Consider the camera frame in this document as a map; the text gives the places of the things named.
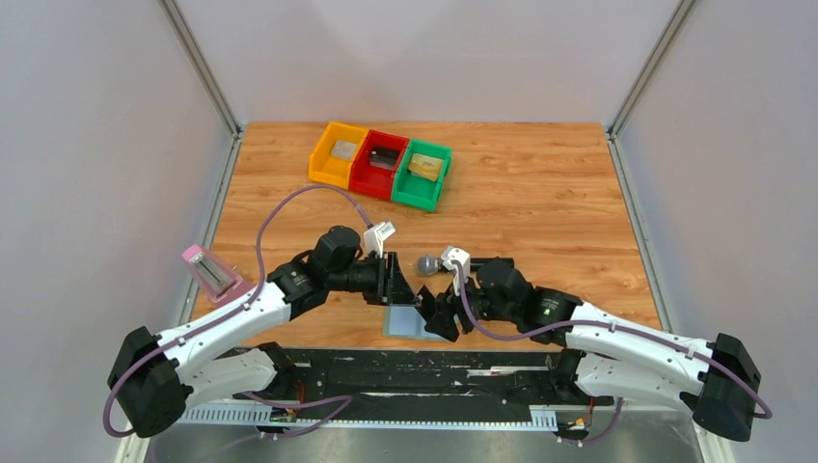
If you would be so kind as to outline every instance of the wood grain surface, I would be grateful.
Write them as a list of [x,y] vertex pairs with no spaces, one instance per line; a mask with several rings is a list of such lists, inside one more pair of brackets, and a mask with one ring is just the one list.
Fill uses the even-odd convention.
[[[353,193],[373,222],[391,220],[397,233],[387,249],[398,251],[415,290],[446,289],[447,275],[421,277],[415,262],[439,255],[447,245],[475,257],[503,256],[534,285],[577,294],[604,310],[659,327],[627,211],[596,123],[356,123],[452,147],[452,163],[434,213]],[[310,152],[325,123],[251,123],[232,176],[213,251],[259,279],[254,243],[270,210],[309,184]],[[265,235],[267,272],[311,249],[333,225],[363,233],[354,208],[335,192],[315,190],[287,205]],[[212,309],[206,297],[194,318]],[[357,294],[332,293],[327,303],[246,342],[284,346],[413,349],[549,348],[520,340],[490,340],[473,332],[457,343],[383,336],[385,308]],[[499,333],[514,329],[486,323]]]

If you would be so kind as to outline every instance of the colorful bins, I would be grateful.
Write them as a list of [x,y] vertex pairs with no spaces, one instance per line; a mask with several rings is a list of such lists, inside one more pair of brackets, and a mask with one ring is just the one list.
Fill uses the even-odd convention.
[[[339,140],[357,146],[350,160],[332,154],[333,146]],[[369,155],[375,147],[399,152],[394,169],[369,162]],[[418,177],[409,171],[412,155],[416,153],[443,161],[437,180]],[[345,123],[329,123],[310,155],[309,176],[315,182],[433,211],[443,192],[443,180],[449,173],[450,164],[451,148]]]

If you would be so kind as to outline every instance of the microphone head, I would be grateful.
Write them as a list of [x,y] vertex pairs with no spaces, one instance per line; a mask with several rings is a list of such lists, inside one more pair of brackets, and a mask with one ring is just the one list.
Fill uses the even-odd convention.
[[440,270],[440,259],[433,256],[423,256],[418,259],[418,273],[431,276]]

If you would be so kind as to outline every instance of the white wall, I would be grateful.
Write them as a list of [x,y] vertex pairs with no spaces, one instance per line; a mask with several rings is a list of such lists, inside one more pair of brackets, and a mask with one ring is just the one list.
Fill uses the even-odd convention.
[[179,3],[244,123],[610,123],[676,0]]
[[111,461],[108,371],[178,316],[229,138],[157,2],[0,12],[0,460]]
[[621,140],[682,333],[741,338],[776,413],[741,463],[814,461],[818,3],[702,1]]

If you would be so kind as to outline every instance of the gray floor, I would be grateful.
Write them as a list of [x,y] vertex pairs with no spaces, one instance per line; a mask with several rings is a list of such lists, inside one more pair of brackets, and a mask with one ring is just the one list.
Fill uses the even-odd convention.
[[[607,425],[609,416],[610,412],[595,414],[596,432]],[[552,434],[540,432],[319,429],[291,440],[247,442],[213,455],[225,444],[252,434],[254,429],[245,427],[187,424],[169,429],[151,444],[159,463],[198,462],[209,455],[207,462],[241,463],[702,461],[689,415],[671,412],[625,412],[608,439],[582,449],[557,444]]]

